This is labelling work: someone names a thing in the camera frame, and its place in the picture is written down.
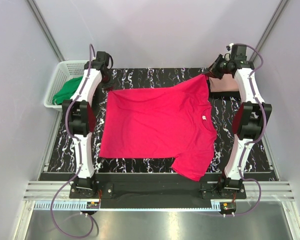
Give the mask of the red t-shirt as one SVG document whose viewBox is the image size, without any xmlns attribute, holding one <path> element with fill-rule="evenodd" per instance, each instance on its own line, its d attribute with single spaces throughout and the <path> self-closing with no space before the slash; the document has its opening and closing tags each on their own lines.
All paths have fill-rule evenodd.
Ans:
<svg viewBox="0 0 300 240">
<path fill-rule="evenodd" d="M 99 156 L 174 158 L 176 173 L 199 181 L 214 158 L 211 111 L 203 74 L 172 87 L 110 91 Z"/>
</svg>

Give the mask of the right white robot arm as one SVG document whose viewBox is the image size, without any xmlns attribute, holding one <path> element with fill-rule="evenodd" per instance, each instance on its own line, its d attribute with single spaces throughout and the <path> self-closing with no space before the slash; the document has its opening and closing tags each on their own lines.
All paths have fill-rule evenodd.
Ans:
<svg viewBox="0 0 300 240">
<path fill-rule="evenodd" d="M 250 151 L 258 143 L 267 127 L 272 113 L 272 105 L 262 98 L 255 79 L 258 70 L 247 58 L 249 45 L 231 43 L 227 53 L 220 54 L 213 64 L 204 69 L 204 74 L 211 78 L 222 79 L 225 74 L 232 75 L 237 83 L 241 105 L 232 122 L 234 144 L 229 161 L 219 177 L 212 194 L 221 198 L 233 199 L 244 192 L 244 169 Z"/>
</svg>

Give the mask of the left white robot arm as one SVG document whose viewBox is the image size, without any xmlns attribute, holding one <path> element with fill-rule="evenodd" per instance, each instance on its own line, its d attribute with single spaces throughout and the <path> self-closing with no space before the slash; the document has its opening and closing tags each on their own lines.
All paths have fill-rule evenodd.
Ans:
<svg viewBox="0 0 300 240">
<path fill-rule="evenodd" d="M 84 65 L 82 80 L 68 100 L 61 104 L 65 128 L 74 144 L 76 172 L 70 178 L 69 197 L 88 199 L 99 194 L 92 160 L 92 134 L 96 126 L 96 116 L 92 109 L 95 92 L 100 84 L 110 81 L 113 58 L 105 51 L 89 54 Z"/>
</svg>

